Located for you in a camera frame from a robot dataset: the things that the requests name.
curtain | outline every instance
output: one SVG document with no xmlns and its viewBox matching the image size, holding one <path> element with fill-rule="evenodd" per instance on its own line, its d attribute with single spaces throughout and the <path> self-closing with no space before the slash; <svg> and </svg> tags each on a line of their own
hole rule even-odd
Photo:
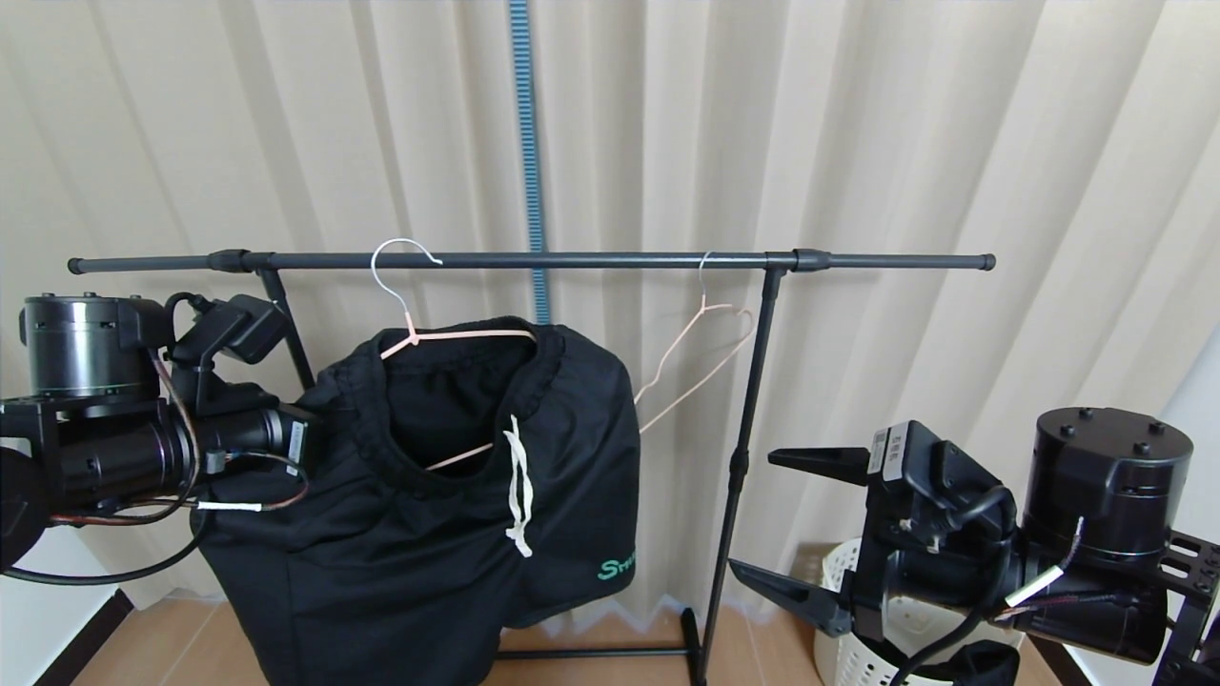
<svg viewBox="0 0 1220 686">
<path fill-rule="evenodd" d="M 500 1 L 0 2 L 2 378 L 41 292 L 259 293 L 249 276 L 70 276 L 70 256 L 223 248 L 525 250 Z M 553 250 L 996 253 L 993 272 L 783 280 L 733 555 L 787 571 L 858 533 L 863 492 L 767 450 L 864 446 L 919 419 L 1019 500 L 1033 424 L 1065 404 L 1157 413 L 1220 321 L 1220 5 L 537 1 Z M 365 271 L 285 272 L 315 367 L 401 321 Z M 551 272 L 551 310 L 637 388 L 698 306 L 692 272 Z M 417 321 L 532 316 L 525 271 L 394 272 Z M 761 276 L 710 271 L 756 309 Z M 700 323 L 647 419 L 744 331 Z M 638 575 L 619 601 L 704 609 L 747 353 L 644 439 Z M 283 349 L 228 365 L 284 399 Z M 179 521 L 83 532 L 115 570 Z M 198 555 L 129 585 L 216 592 Z M 755 599 L 730 583 L 728 599 Z M 586 613 L 598 612 L 586 609 Z"/>
</svg>

black baseboard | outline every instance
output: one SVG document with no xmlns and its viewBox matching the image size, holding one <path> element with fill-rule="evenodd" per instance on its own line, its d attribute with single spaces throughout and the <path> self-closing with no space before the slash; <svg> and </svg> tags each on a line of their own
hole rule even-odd
<svg viewBox="0 0 1220 686">
<path fill-rule="evenodd" d="M 1092 682 L 1085 676 L 1085 671 L 1076 664 L 1076 659 L 1068 654 L 1068 648 L 1064 648 L 1063 644 L 1033 636 L 1030 636 L 1030 641 L 1033 641 L 1033 647 L 1042 654 L 1042 659 L 1047 660 L 1047 666 L 1055 673 L 1060 684 L 1064 686 L 1092 686 Z"/>
<path fill-rule="evenodd" d="M 84 665 L 98 654 L 131 612 L 132 602 L 122 591 L 115 591 L 115 594 L 77 632 L 68 647 L 63 648 L 60 657 L 55 658 L 51 666 L 46 668 L 34 686 L 71 686 L 84 670 Z"/>
</svg>

white drawstring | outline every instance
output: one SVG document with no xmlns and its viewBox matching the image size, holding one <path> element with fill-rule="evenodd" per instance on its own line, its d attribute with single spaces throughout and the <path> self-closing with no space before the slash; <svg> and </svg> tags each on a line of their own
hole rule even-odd
<svg viewBox="0 0 1220 686">
<path fill-rule="evenodd" d="M 509 448 L 512 453 L 512 477 L 509 480 L 509 509 L 512 510 L 512 526 L 504 530 L 504 535 L 517 544 L 521 557 L 528 558 L 533 554 L 529 544 L 526 543 L 526 525 L 533 516 L 533 483 L 529 482 L 528 463 L 526 461 L 526 447 L 521 443 L 521 430 L 517 427 L 517 417 L 509 415 L 512 420 L 512 431 L 505 431 L 509 439 Z M 517 470 L 521 471 L 521 503 L 517 503 Z"/>
</svg>

blue strip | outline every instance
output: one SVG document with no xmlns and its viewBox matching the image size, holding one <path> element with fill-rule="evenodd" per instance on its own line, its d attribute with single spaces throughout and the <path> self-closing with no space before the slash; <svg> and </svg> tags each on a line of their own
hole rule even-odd
<svg viewBox="0 0 1220 686">
<path fill-rule="evenodd" d="M 533 50 L 529 45 L 529 11 L 526 0 L 509 0 L 509 27 L 512 31 L 512 72 L 517 81 L 517 118 L 521 121 L 521 161 L 525 165 L 526 220 L 529 225 L 529 251 L 547 251 L 547 234 L 542 225 L 542 176 L 538 167 L 538 144 L 533 126 Z M 550 291 L 547 271 L 536 269 L 534 317 L 538 323 L 550 323 Z"/>
</svg>

brown floor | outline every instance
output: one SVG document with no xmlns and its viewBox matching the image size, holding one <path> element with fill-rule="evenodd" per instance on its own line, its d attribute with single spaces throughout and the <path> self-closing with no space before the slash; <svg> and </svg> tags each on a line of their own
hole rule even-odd
<svg viewBox="0 0 1220 686">
<path fill-rule="evenodd" d="M 551 640 L 540 629 L 504 636 L 505 649 L 576 646 L 631 646 L 677 642 L 675 615 L 659 618 L 647 636 L 617 618 L 608 618 L 581 636 Z M 1028 642 L 1021 648 L 1017 686 L 1059 686 Z M 682 658 L 601 658 L 500 662 L 489 686 L 603 686 L 686 684 Z M 813 629 L 780 613 L 767 624 L 752 624 L 732 609 L 720 614 L 709 682 L 732 686 L 819 686 L 813 664 Z M 74 686 L 262 686 L 254 652 L 227 603 L 165 599 L 132 613 L 93 658 Z"/>
</svg>

